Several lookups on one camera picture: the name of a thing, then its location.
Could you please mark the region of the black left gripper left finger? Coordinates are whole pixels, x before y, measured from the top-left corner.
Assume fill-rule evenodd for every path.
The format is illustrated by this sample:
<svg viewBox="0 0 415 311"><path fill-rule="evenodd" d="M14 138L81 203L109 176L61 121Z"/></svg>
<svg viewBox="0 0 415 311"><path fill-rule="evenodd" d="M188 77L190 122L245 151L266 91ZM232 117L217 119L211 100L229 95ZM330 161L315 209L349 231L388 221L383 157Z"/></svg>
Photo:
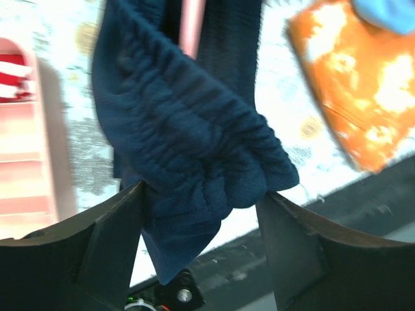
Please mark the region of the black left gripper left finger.
<svg viewBox="0 0 415 311"><path fill-rule="evenodd" d="M143 183L21 239L1 241L2 310L123 310Z"/></svg>

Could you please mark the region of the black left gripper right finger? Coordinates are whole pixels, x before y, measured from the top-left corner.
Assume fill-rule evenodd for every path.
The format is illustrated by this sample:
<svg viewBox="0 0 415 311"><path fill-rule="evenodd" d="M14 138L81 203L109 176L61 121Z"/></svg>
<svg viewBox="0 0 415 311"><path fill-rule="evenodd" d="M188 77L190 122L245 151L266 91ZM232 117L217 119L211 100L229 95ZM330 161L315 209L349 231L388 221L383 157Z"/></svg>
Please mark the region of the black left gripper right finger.
<svg viewBox="0 0 415 311"><path fill-rule="evenodd" d="M278 310L414 309L414 244L344 227L276 193L256 211Z"/></svg>

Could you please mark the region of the navy blue shorts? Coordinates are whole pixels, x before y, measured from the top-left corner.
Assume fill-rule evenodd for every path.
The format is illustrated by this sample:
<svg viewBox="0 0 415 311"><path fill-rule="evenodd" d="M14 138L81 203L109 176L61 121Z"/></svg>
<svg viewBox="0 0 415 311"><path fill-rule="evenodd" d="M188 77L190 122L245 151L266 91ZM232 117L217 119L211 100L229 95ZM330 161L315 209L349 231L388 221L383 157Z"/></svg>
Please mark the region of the navy blue shorts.
<svg viewBox="0 0 415 311"><path fill-rule="evenodd" d="M92 61L97 118L124 187L147 184L143 239L167 284L234 209L295 187L296 167L255 109L260 1L208 1L196 60L180 1L108 1Z"/></svg>

